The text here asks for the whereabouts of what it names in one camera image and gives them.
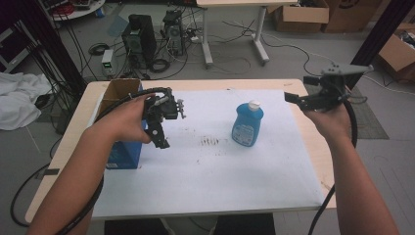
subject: hand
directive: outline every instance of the hand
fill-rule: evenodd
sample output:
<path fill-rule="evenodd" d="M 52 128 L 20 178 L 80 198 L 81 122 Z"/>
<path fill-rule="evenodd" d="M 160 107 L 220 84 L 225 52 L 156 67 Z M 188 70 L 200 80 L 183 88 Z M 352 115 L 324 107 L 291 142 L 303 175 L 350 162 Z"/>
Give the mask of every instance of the hand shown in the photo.
<path fill-rule="evenodd" d="M 314 122 L 318 132 L 327 141 L 349 138 L 350 120 L 343 104 L 328 112 L 306 111 L 304 114 Z"/>
<path fill-rule="evenodd" d="M 114 141 L 140 141 L 150 143 L 151 138 L 141 126 L 144 101 L 154 94 L 140 96 L 128 101 L 102 117 L 91 127 L 105 130 Z"/>

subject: human arm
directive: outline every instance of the human arm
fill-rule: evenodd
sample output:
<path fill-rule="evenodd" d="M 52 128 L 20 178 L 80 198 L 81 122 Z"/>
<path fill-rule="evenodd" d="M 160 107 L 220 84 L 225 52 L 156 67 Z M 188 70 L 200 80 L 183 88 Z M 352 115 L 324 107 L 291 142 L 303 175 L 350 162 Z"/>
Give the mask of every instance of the human arm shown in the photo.
<path fill-rule="evenodd" d="M 304 114 L 326 139 L 332 154 L 341 233 L 398 234 L 391 213 L 348 137 L 345 106 Z"/>
<path fill-rule="evenodd" d="M 127 102 L 86 128 L 65 168 L 40 205 L 27 234 L 56 234 L 85 207 L 97 189 L 117 140 L 149 143 L 141 126 L 143 96 Z M 83 234 L 88 214 L 71 232 Z"/>

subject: white bottle cap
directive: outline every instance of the white bottle cap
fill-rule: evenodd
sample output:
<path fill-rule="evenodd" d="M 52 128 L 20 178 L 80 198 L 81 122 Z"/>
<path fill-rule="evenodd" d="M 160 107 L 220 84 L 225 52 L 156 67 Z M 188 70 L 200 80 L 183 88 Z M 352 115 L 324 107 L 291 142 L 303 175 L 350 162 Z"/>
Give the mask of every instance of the white bottle cap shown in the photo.
<path fill-rule="evenodd" d="M 251 111 L 255 112 L 259 110 L 260 102 L 258 100 L 251 100 L 248 103 L 248 108 L 250 108 Z"/>

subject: bottle label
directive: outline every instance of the bottle label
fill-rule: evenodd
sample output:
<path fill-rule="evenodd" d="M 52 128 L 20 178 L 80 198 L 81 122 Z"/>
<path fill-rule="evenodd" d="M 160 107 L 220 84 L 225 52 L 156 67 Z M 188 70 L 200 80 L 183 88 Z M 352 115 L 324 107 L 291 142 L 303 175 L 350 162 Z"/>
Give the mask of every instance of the bottle label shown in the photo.
<path fill-rule="evenodd" d="M 232 138 L 242 145 L 250 146 L 254 140 L 254 128 L 250 125 L 237 125 Z"/>

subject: person's right arm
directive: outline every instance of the person's right arm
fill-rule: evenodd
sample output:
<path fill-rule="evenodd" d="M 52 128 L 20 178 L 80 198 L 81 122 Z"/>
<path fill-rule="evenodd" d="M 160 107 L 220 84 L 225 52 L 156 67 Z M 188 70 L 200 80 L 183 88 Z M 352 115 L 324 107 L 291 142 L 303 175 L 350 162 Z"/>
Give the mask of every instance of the person's right arm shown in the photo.
<path fill-rule="evenodd" d="M 345 106 L 304 114 L 325 137 L 332 154 L 341 233 L 398 234 L 391 213 L 348 137 Z"/>

